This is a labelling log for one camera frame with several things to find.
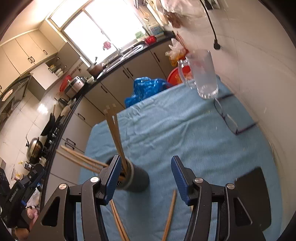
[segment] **mug handle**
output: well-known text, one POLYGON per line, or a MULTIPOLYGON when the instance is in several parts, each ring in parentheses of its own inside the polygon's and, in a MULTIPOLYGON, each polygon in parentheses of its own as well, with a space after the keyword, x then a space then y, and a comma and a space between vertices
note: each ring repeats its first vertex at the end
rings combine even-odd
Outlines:
POLYGON ((185 84, 185 85, 187 85, 187 86, 189 86, 189 83, 188 83, 188 80, 184 77, 184 75, 183 75, 183 71, 182 71, 182 68, 184 67, 184 66, 188 66, 189 64, 188 64, 188 61, 187 61, 187 59, 185 59, 185 60, 178 60, 178 73, 179 73, 179 76, 180 76, 180 79, 182 80, 182 82, 185 84))

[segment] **blue plastic bag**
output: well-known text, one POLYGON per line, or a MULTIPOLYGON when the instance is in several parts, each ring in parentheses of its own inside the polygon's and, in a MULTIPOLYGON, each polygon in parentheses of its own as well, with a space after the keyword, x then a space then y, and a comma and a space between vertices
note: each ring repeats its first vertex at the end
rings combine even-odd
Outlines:
POLYGON ((126 108, 153 96, 171 85, 164 79, 150 79, 149 77, 142 77, 135 79, 133 83, 133 94, 131 97, 125 99, 124 104, 126 108))

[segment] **metal screw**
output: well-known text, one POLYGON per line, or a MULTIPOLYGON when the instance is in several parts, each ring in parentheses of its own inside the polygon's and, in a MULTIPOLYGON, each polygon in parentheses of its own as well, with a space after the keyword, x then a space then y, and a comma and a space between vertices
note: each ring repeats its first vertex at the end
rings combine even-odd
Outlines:
POLYGON ((227 187, 228 187, 229 189, 231 189, 231 190, 235 188, 235 186, 234 186, 232 183, 228 183, 228 184, 227 184, 227 187))
POLYGON ((194 181, 195 181, 196 183, 202 183, 202 182, 203 182, 203 179, 202 179, 201 177, 196 177, 196 178, 194 179, 194 181))
POLYGON ((96 183, 96 182, 98 182, 100 179, 98 178, 98 177, 92 177, 91 178, 91 182, 92 183, 96 183))
POLYGON ((65 184, 65 183, 62 183, 59 185, 59 189, 61 189, 61 190, 65 189, 66 187, 67 187, 67 184, 65 184))

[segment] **frosted glass mug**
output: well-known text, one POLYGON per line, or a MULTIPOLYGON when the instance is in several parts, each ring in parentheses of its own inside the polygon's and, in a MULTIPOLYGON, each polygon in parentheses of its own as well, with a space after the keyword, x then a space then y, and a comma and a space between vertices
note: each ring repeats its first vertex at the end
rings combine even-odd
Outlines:
POLYGON ((203 99, 214 98, 218 94, 217 78, 211 53, 206 49, 198 49, 188 53, 186 60, 178 60, 179 76, 184 84, 191 89, 197 89, 203 99), (187 80, 182 68, 189 65, 193 80, 187 80))

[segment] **black cable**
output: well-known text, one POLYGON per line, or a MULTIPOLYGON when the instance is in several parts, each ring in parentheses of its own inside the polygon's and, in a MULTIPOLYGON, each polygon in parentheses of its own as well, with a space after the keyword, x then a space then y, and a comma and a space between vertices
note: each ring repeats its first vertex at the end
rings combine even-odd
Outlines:
POLYGON ((204 5, 204 3, 202 2, 202 0, 200 0, 200 2, 201 2, 201 4, 202 4, 203 8, 205 9, 205 13, 207 14, 207 18, 209 19, 210 25, 211 25, 211 27, 212 27, 212 30, 213 30, 213 33, 214 33, 214 36, 215 36, 215 39, 214 39, 214 49, 218 50, 218 49, 221 48, 221 46, 220 46, 220 44, 218 44, 218 40, 217 40, 216 32, 215 32, 214 27, 213 27, 213 24, 212 24, 212 22, 211 22, 210 16, 209 16, 209 14, 208 14, 208 12, 207 12, 207 8, 205 7, 205 5, 204 5))

